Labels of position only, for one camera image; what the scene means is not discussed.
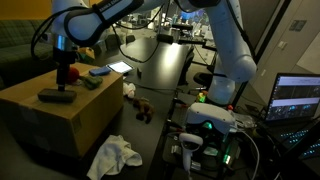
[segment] table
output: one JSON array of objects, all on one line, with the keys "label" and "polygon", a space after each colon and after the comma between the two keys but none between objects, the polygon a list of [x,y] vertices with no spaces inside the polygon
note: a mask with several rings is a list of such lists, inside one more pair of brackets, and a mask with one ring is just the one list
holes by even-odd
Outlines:
[{"label": "table", "polygon": [[[155,47],[156,44],[156,39],[143,38],[137,39],[132,44],[123,45],[122,49],[128,55],[130,53],[130,56],[143,60],[152,53],[152,47]],[[187,46],[160,43],[154,56],[145,64],[133,63],[124,58],[120,52],[109,53],[109,55],[102,53],[96,57],[95,65],[98,66],[122,59],[134,67],[142,69],[141,79],[136,77],[136,71],[132,71],[127,77],[128,81],[137,82],[146,87],[171,90],[154,91],[137,86],[136,96],[149,99],[155,106],[156,112],[151,122],[146,124],[144,121],[137,120],[135,118],[137,109],[132,106],[130,101],[125,100],[123,108],[82,159],[69,159],[23,144],[19,146],[15,143],[4,123],[0,121],[0,137],[2,138],[0,141],[0,165],[4,167],[0,170],[0,179],[83,179],[98,148],[110,134],[122,135],[124,140],[130,142],[132,149],[141,155],[143,165],[136,168],[124,167],[119,175],[107,176],[107,179],[141,180],[151,179],[152,175],[155,174],[154,172],[162,174],[163,172],[158,168],[160,165],[154,163],[153,158],[174,96],[172,89],[175,89],[178,84],[187,51]]]}]

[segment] crumpled towel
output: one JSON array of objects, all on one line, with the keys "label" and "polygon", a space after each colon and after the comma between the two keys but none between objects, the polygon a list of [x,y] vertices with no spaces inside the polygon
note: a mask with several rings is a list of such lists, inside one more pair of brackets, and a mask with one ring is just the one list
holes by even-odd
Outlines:
[{"label": "crumpled towel", "polygon": [[87,173],[91,180],[99,180],[106,175],[119,174],[124,165],[141,166],[140,154],[131,149],[131,144],[121,135],[110,135],[101,145]]}]

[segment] laptop screen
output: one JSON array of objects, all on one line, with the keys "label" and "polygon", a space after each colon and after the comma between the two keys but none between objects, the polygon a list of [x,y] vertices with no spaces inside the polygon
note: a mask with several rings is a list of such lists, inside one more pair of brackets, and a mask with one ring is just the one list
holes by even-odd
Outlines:
[{"label": "laptop screen", "polygon": [[320,75],[278,73],[266,121],[313,117],[320,99]]}]

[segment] blue object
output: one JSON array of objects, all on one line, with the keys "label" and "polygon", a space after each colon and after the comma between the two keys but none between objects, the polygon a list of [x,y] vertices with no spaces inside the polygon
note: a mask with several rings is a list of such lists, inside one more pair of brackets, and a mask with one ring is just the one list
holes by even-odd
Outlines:
[{"label": "blue object", "polygon": [[103,66],[101,68],[91,69],[89,70],[89,74],[91,76],[102,76],[109,74],[111,69],[109,69],[107,66]]}]

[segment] green couch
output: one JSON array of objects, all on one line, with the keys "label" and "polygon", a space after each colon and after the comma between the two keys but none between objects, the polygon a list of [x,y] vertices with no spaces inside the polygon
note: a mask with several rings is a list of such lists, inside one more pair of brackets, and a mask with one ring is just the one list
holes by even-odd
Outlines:
[{"label": "green couch", "polygon": [[31,39],[41,20],[0,20],[0,89],[56,69],[52,45],[38,43],[31,56]]}]

